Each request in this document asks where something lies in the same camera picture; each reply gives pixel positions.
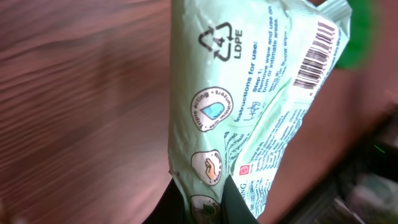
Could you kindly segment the mint green wipes pack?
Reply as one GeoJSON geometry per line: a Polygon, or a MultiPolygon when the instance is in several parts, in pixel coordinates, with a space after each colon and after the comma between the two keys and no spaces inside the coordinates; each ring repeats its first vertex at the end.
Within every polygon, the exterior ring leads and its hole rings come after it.
{"type": "Polygon", "coordinates": [[[258,217],[285,148],[349,41],[327,0],[171,2],[170,173],[189,223],[219,223],[232,178],[258,217]]]}

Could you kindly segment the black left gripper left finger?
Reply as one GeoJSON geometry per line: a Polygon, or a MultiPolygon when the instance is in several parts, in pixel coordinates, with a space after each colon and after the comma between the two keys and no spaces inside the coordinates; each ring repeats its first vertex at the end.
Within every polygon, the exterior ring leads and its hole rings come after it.
{"type": "Polygon", "coordinates": [[[155,209],[143,224],[184,224],[185,205],[174,180],[171,179],[155,209]]]}

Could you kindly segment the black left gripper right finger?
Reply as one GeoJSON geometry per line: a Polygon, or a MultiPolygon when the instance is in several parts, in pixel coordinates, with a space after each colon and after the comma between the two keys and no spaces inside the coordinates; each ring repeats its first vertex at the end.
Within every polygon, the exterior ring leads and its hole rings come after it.
{"type": "Polygon", "coordinates": [[[221,224],[259,224],[246,206],[231,176],[226,179],[223,189],[221,224]]]}

